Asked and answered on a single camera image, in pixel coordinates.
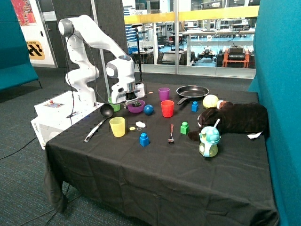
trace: metal fork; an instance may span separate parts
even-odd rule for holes
[[[170,138],[168,139],[168,142],[170,144],[174,144],[174,138],[173,138],[173,130],[174,130],[174,125],[170,125]]]

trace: black ladle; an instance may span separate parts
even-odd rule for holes
[[[114,109],[111,105],[109,104],[103,104],[100,107],[100,114],[102,115],[102,117],[104,117],[104,119],[97,124],[97,126],[95,126],[91,132],[88,134],[88,136],[85,139],[85,142],[88,142],[91,137],[93,136],[93,134],[95,133],[95,131],[104,123],[104,121],[106,121],[107,119],[109,119],[110,117],[113,116],[114,114]]]

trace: pan handle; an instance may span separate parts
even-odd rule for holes
[[[184,102],[185,100],[187,100],[187,99],[189,99],[189,97],[183,97],[183,98],[177,103],[177,105],[183,104],[183,102]]]

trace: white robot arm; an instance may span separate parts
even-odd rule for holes
[[[79,69],[73,70],[66,75],[69,85],[78,92],[82,102],[87,105],[96,103],[94,90],[87,86],[87,82],[95,80],[99,71],[88,60],[83,40],[93,48],[106,49],[116,59],[106,65],[107,75],[117,78],[119,81],[112,86],[112,103],[125,103],[126,105],[136,102],[144,97],[144,84],[136,84],[134,77],[135,64],[131,57],[125,54],[120,46],[104,32],[87,15],[62,19],[59,22],[61,35],[68,40],[67,49],[72,62],[79,65]]]

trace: yellow ball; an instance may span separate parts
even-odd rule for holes
[[[216,107],[217,102],[219,101],[218,97],[215,95],[207,95],[203,99],[203,106],[204,108],[209,108],[209,107]]]

